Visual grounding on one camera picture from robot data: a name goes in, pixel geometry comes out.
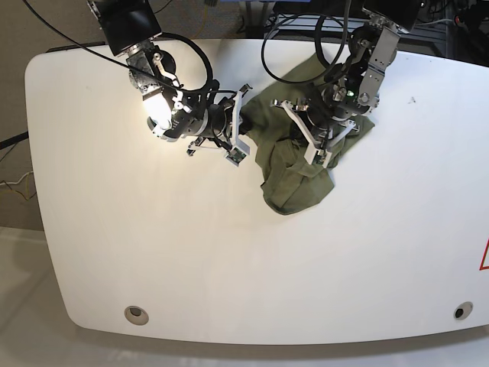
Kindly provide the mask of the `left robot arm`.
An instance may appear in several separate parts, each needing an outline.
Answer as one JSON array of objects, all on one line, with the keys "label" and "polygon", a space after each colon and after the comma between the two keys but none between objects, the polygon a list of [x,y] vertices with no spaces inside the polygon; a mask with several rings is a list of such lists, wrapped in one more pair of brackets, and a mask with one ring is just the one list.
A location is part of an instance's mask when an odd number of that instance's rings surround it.
[{"label": "left robot arm", "polygon": [[[304,101],[281,101],[276,105],[287,112],[308,147],[318,154],[333,146],[335,128],[349,133],[355,129],[354,117],[378,106],[379,90],[387,68],[396,57],[400,35],[413,29],[422,3],[364,1],[361,10],[368,18],[353,31],[348,29],[351,6],[350,1],[345,3],[341,18],[327,14],[316,16],[313,42],[322,68],[318,75],[288,80],[267,71],[277,82],[304,87]],[[332,60],[326,59],[322,48],[326,21],[333,21],[341,28],[339,49]]]}]

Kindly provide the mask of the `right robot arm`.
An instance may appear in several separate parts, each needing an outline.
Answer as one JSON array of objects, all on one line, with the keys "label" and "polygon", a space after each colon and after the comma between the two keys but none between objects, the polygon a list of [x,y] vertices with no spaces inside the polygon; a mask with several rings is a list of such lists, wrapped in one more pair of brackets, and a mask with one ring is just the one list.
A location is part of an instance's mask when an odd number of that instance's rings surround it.
[{"label": "right robot arm", "polygon": [[[209,141],[238,165],[250,154],[241,136],[241,101],[250,90],[223,91],[209,58],[190,39],[165,33],[147,1],[90,1],[112,54],[125,57],[129,79],[142,95],[147,124],[153,135],[167,142],[192,137],[186,153],[195,154]],[[163,36],[189,46],[203,63],[206,80],[197,89],[185,89],[176,74],[176,61],[154,43]]]}]

